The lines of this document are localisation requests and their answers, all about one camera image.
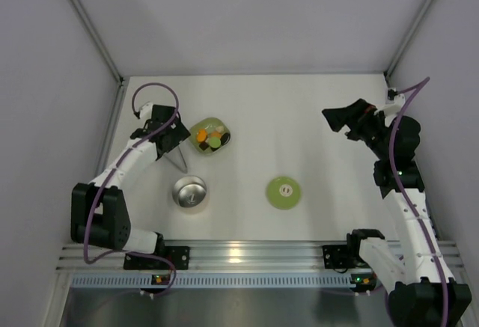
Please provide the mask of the metal serving tongs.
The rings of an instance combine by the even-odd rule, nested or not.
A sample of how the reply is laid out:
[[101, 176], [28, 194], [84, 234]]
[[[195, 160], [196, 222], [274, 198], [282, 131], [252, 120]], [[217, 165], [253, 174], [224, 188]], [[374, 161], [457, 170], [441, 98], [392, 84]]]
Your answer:
[[170, 152], [164, 154], [163, 157], [167, 159], [177, 170], [179, 170], [183, 174], [188, 173], [188, 165], [186, 163], [185, 156], [180, 149], [180, 146], [175, 147]]

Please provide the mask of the green round food piece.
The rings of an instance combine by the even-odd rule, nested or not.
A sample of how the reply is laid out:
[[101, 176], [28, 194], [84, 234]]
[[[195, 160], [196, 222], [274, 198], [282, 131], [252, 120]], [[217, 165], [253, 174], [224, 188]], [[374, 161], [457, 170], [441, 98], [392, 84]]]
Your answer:
[[212, 149], [217, 149], [221, 146], [221, 139], [218, 138], [217, 136], [212, 136], [212, 137], [209, 137], [207, 143], [209, 144], [209, 146], [212, 148]]

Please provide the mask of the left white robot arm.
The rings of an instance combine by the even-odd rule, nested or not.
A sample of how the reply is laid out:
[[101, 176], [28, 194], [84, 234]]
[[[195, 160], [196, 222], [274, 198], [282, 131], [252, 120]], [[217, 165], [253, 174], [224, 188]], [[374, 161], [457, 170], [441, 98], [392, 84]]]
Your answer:
[[70, 237], [84, 245], [163, 256], [162, 234], [132, 227], [125, 200], [146, 168], [189, 136], [177, 108], [148, 103], [139, 114], [150, 118], [129, 137], [126, 147], [103, 173], [72, 190]]

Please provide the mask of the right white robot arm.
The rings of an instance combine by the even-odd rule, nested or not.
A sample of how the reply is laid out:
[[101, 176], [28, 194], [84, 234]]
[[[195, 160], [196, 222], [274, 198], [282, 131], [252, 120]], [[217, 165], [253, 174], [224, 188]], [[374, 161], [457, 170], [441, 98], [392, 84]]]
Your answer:
[[364, 142], [377, 157], [374, 182], [393, 218], [402, 255], [397, 257], [374, 229], [348, 233], [347, 247], [384, 286], [395, 326], [455, 326], [472, 302], [472, 292], [456, 280], [439, 250], [415, 163], [421, 125], [404, 114], [404, 106], [398, 96], [382, 109], [359, 99], [322, 111], [332, 131], [346, 127], [349, 140]]

